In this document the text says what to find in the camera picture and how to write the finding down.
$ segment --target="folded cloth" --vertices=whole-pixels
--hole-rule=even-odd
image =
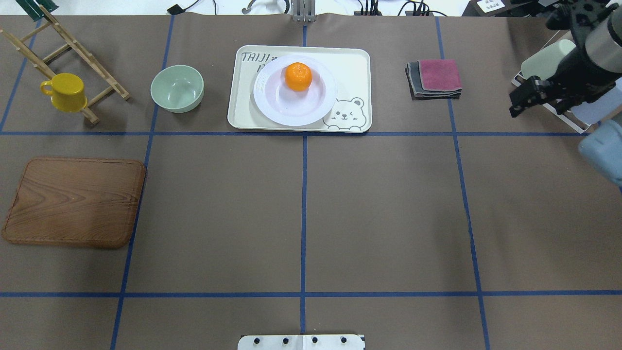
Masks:
[[[406,65],[406,75],[411,85],[412,92],[416,98],[420,99],[432,99],[432,98],[458,98],[462,92],[462,88],[458,87],[454,90],[427,90],[423,88],[422,76],[420,74],[420,62],[410,62]],[[435,82],[435,88],[439,88],[440,84]]]
[[[458,66],[454,60],[420,60],[421,86],[426,91],[455,92],[462,90]]]

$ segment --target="metal bracket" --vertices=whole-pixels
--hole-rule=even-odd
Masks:
[[[315,22],[315,0],[292,0],[294,22]]]

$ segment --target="wood grain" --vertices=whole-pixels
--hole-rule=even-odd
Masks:
[[[145,173],[132,160],[31,159],[2,236],[17,244],[122,247],[132,235]]]

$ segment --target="orange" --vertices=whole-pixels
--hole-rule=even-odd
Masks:
[[[285,84],[293,91],[304,91],[309,88],[313,75],[309,66],[295,62],[285,68]]]

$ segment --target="mug handle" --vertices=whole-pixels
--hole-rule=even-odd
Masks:
[[[41,86],[39,87],[41,89],[41,92],[48,95],[48,96],[52,96],[52,89],[46,89],[45,87],[49,86],[52,87],[52,82],[50,80],[46,81],[46,82],[42,82]]]

